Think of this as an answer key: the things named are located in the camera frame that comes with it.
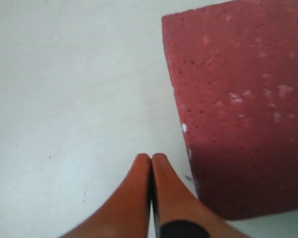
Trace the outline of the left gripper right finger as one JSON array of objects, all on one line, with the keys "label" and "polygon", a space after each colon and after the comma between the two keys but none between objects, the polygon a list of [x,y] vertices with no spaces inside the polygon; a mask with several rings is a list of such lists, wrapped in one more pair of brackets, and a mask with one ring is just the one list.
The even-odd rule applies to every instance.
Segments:
[{"label": "left gripper right finger", "polygon": [[239,238],[241,232],[202,204],[162,153],[152,157],[152,204],[158,238]]}]

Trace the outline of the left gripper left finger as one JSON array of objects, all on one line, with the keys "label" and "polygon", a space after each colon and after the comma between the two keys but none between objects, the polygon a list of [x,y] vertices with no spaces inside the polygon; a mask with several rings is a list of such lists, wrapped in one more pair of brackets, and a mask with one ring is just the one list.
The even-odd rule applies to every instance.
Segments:
[{"label": "left gripper left finger", "polygon": [[138,154],[125,179],[89,218],[64,238],[146,238],[150,218],[151,159]]}]

